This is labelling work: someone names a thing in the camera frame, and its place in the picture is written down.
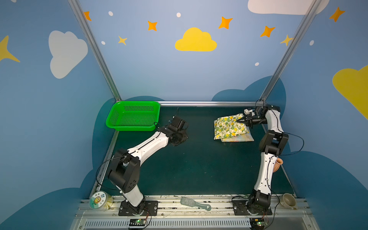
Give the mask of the pastel floral skirt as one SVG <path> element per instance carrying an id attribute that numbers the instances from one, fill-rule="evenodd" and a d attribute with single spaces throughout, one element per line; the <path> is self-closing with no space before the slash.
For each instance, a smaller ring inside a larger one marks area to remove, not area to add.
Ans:
<path id="1" fill-rule="evenodd" d="M 253 142 L 254 138 L 249 131 L 246 133 L 230 133 L 220 139 L 222 142 Z"/>

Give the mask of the green lemon print skirt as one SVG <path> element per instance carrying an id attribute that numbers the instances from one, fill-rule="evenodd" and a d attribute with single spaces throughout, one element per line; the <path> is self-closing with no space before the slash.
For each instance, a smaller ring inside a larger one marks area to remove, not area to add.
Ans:
<path id="1" fill-rule="evenodd" d="M 247 129 L 246 125 L 237 122 L 243 117 L 244 115 L 240 113 L 232 116 L 220 117 L 214 120 L 214 140 L 234 138 L 244 134 L 249 134 L 250 131 Z"/>

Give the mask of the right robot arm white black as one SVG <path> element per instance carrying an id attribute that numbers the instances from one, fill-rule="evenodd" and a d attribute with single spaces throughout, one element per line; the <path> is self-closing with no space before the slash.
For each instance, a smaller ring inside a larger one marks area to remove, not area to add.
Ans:
<path id="1" fill-rule="evenodd" d="M 246 204 L 251 215 L 263 214 L 268 211 L 272 197 L 272 177 L 274 167 L 282 154 L 288 139 L 281 125 L 281 112 L 278 106 L 264 105 L 254 109 L 245 109 L 244 116 L 237 120 L 252 128 L 254 125 L 267 125 L 267 131 L 259 143 L 261 164 L 256 184 Z"/>

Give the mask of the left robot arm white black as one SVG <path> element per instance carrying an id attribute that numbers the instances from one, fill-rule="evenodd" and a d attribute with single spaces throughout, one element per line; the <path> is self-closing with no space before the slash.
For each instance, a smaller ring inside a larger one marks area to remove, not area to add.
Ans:
<path id="1" fill-rule="evenodd" d="M 111 160 L 106 171 L 108 180 L 123 195 L 131 208 L 143 209 L 145 198 L 138 182 L 140 168 L 143 163 L 160 149 L 171 144 L 180 145 L 188 139 L 185 128 L 172 125 L 161 127 L 150 138 L 128 150 L 119 149 Z"/>

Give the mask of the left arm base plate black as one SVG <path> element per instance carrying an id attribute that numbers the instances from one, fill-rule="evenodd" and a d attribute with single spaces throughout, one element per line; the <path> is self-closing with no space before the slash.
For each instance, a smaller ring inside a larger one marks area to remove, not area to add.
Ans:
<path id="1" fill-rule="evenodd" d="M 118 211 L 118 216 L 156 216 L 158 211 L 158 201 L 142 200 L 137 207 L 127 201 L 122 201 Z"/>

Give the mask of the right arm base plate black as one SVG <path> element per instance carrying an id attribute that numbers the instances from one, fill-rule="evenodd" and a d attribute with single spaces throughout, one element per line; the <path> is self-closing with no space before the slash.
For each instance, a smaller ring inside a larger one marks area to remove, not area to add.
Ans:
<path id="1" fill-rule="evenodd" d="M 273 212 L 271 210 L 271 208 L 269 208 L 266 212 L 264 212 L 263 210 L 252 210 L 249 211 L 247 208 L 247 202 L 248 200 L 246 199 L 235 199 L 232 200 L 232 206 L 233 206 L 233 210 L 234 210 L 234 214 L 236 216 L 263 216 L 263 215 L 272 215 Z"/>

